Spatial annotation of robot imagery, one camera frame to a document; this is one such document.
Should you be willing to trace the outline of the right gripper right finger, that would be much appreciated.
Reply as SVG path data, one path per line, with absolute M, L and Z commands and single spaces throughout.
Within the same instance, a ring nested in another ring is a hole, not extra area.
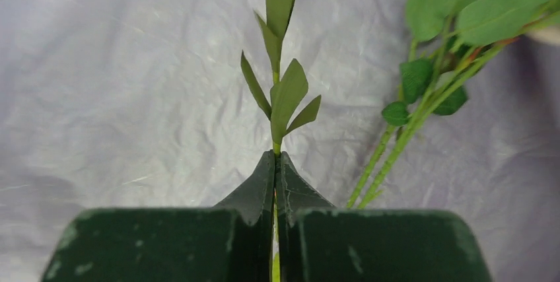
M 468 224 L 450 211 L 344 209 L 276 163 L 282 281 L 490 281 Z

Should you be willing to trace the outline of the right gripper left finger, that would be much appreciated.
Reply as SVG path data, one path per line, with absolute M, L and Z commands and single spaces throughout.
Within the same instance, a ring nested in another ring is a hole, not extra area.
M 63 231 L 42 281 L 271 281 L 275 155 L 212 207 L 96 208 Z

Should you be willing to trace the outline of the single pale pink bud stem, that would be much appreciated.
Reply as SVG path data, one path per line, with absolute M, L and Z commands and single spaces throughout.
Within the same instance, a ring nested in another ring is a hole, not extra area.
M 303 271 L 300 240 L 294 232 L 296 212 L 331 205 L 299 175 L 289 155 L 281 150 L 284 137 L 316 119 L 322 98 L 315 97 L 297 114 L 308 93 L 303 66 L 292 59 L 287 69 L 281 70 L 283 40 L 295 1 L 265 0 L 265 16 L 256 15 L 273 77 L 269 94 L 263 91 L 246 56 L 240 58 L 250 92 L 269 120 L 272 149 L 262 155 L 253 173 L 227 198 L 253 240 L 246 245 L 248 256 L 237 271 L 241 274 L 239 281 L 272 281 L 275 269 L 282 281 L 296 281 Z

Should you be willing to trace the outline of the small pink rose stem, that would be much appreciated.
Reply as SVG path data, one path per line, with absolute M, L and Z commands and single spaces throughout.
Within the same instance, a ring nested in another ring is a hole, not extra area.
M 406 0 L 411 33 L 407 60 L 398 67 L 397 98 L 381 112 L 378 145 L 347 206 L 362 209 L 405 146 L 430 116 L 455 114 L 467 101 L 466 83 L 519 38 L 559 43 L 559 0 Z

